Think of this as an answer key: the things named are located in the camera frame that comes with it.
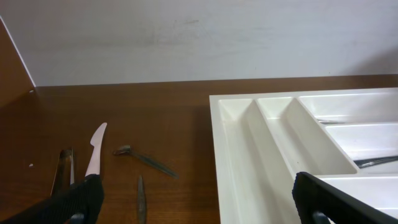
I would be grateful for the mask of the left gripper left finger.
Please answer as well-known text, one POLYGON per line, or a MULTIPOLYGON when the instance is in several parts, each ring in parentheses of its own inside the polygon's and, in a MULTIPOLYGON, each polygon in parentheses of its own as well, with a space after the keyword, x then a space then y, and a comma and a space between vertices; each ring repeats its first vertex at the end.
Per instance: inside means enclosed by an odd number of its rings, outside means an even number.
POLYGON ((66 223, 77 213, 83 223, 96 223, 104 200, 101 177, 90 174, 83 182, 43 200, 3 223, 66 223))

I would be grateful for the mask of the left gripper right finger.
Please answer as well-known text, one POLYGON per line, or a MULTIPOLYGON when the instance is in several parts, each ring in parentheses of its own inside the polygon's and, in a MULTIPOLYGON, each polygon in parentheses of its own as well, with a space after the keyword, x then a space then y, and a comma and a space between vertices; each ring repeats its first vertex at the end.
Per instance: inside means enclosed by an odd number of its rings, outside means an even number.
POLYGON ((307 173, 296 173, 292 196, 302 224, 397 224, 397 219, 307 173))

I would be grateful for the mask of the metal fork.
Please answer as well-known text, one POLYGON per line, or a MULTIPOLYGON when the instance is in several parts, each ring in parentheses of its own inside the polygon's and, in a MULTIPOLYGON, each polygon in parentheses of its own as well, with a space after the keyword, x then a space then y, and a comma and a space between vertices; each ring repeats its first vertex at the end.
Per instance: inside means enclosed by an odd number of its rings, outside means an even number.
POLYGON ((318 119, 320 124, 324 125, 332 125, 332 124, 345 124, 344 121, 333 121, 333 120, 325 120, 325 119, 318 119))

